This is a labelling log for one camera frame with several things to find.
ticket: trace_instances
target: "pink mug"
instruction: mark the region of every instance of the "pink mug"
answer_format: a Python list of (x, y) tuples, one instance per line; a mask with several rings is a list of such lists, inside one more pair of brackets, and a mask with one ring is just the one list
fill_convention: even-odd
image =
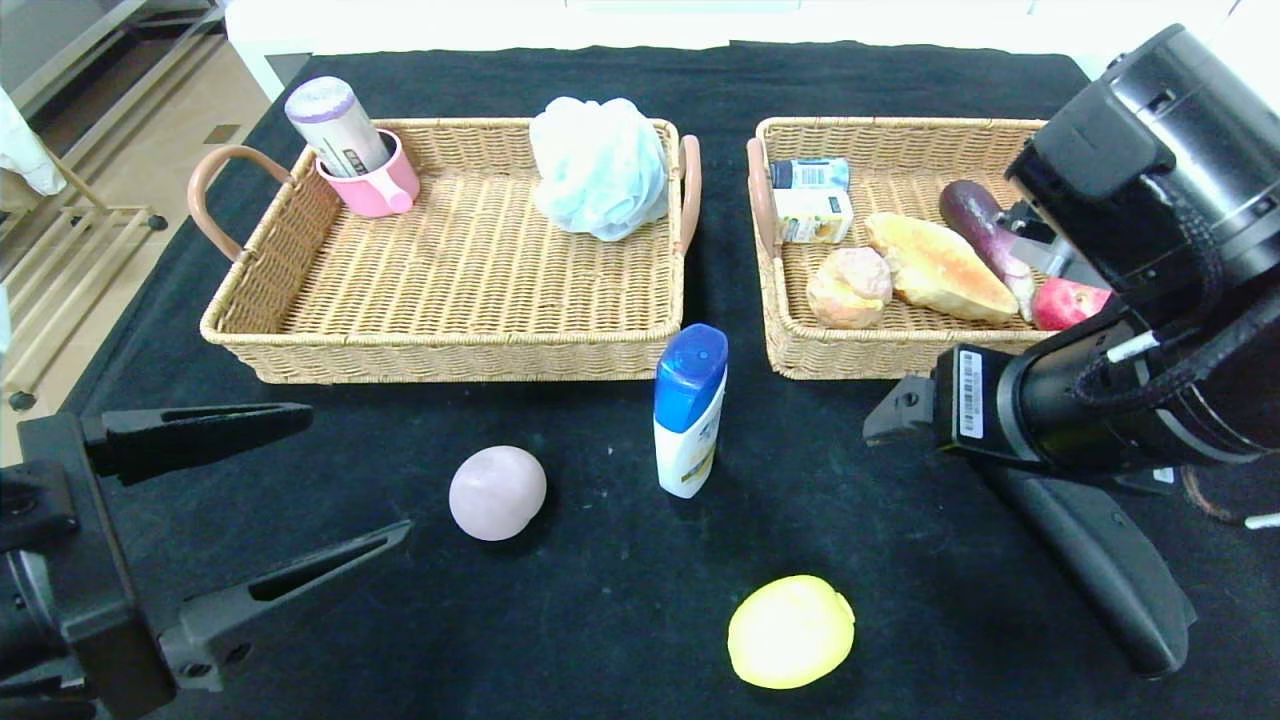
[(366, 218), (407, 213), (417, 199), (417, 173), (410, 165), (404, 146), (396, 133), (379, 129), (384, 141), (390, 138), (396, 145), (392, 159), (376, 170), (370, 170), (353, 178), (339, 178), (324, 169), (324, 163), (316, 158), (316, 172), (351, 208), (352, 213)]

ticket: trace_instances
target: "basket handle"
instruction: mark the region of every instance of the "basket handle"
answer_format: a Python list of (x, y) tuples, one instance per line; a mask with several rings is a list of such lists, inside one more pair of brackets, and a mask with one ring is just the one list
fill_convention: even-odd
[(703, 210), (703, 149), (698, 137), (686, 135), (680, 141), (682, 155), (680, 167), (685, 174), (685, 202), (680, 215), (680, 245), (676, 252), (686, 255), (698, 229), (698, 215)]
[(223, 232), (223, 228), (218, 225), (218, 222), (209, 214), (209, 208), (205, 205), (205, 191), (209, 190), (209, 183), (212, 182), (214, 176), (232, 158), (248, 158), (253, 160), (283, 184), (292, 184), (293, 176), (289, 174), (289, 170), (278, 165), (275, 160), (244, 145), (219, 147), (205, 155), (205, 159), (196, 164), (196, 169), (191, 172), (191, 181), (187, 182), (187, 210), (191, 213), (191, 219), (196, 220), (196, 225), (205, 232), (205, 236), (223, 251), (223, 255), (228, 260), (234, 263), (239, 258), (241, 251), (243, 251), (243, 247)]
[(769, 176), (764, 172), (764, 143), (753, 137), (746, 141), (746, 191), (751, 199), (751, 217), (759, 232), (760, 249), (769, 260), (778, 258), (778, 211), (773, 206)]

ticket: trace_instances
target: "shampoo bottle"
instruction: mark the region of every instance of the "shampoo bottle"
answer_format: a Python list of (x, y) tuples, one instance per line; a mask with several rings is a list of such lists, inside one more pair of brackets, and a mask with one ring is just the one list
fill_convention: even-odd
[(681, 331), (658, 361), (653, 396), (658, 484), (677, 497), (692, 497), (712, 471), (727, 375), (728, 338), (710, 325)]

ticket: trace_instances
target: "yellow ball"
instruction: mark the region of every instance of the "yellow ball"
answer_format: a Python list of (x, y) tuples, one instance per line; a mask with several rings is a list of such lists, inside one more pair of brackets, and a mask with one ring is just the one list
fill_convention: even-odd
[(831, 673), (854, 647), (854, 610), (827, 580), (791, 575), (764, 585), (728, 621), (728, 659), (753, 685), (787, 691)]

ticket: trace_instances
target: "purple eggplant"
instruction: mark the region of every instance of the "purple eggplant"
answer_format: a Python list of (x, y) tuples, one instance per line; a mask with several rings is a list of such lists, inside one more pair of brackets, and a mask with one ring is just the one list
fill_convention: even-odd
[(968, 240), (982, 261), (1009, 287), (1018, 300), (1019, 314), (1029, 323), (1036, 279), (1030, 266), (1014, 258), (1018, 236), (996, 223), (1001, 209), (991, 192), (973, 181), (955, 181), (942, 188), (938, 210), (947, 225)]

